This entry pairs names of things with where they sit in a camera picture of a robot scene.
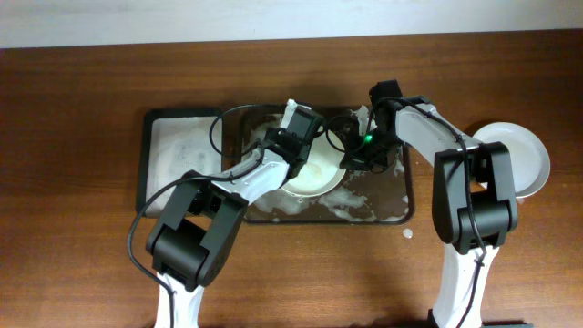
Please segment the cream plastic plate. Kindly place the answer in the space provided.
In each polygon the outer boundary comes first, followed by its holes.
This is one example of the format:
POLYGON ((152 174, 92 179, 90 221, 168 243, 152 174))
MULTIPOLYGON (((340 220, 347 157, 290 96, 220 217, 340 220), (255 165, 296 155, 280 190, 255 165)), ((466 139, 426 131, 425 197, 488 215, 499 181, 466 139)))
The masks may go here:
POLYGON ((334 189, 346 171, 340 168, 343 156, 339 138, 331 131, 322 134, 312 142, 308 160, 297 177, 281 188, 297 197, 320 196, 334 189))

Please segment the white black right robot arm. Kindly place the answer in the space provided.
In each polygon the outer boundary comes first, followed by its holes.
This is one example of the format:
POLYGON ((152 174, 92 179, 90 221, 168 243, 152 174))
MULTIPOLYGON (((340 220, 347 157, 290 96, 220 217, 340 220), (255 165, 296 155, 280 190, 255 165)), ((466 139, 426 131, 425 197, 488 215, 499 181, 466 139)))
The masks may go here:
POLYGON ((428 321, 434 327, 480 327, 487 275, 517 226, 511 158, 500 142, 467 136, 424 97, 373 96, 359 146, 344 169, 370 170, 396 143, 416 149, 433 167, 432 220, 444 244, 440 290, 428 321))

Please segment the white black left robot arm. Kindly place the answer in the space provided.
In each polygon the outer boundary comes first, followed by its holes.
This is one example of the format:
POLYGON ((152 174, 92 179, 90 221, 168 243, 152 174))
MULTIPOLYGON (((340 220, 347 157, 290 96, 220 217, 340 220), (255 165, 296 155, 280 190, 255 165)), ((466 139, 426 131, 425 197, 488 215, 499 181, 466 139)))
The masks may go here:
POLYGON ((171 195, 146 241, 149 274, 166 292, 158 327, 193 327, 200 291, 222 270, 250 204, 296 177, 318 130, 271 128, 251 156, 228 171, 192 170, 167 185, 171 195))

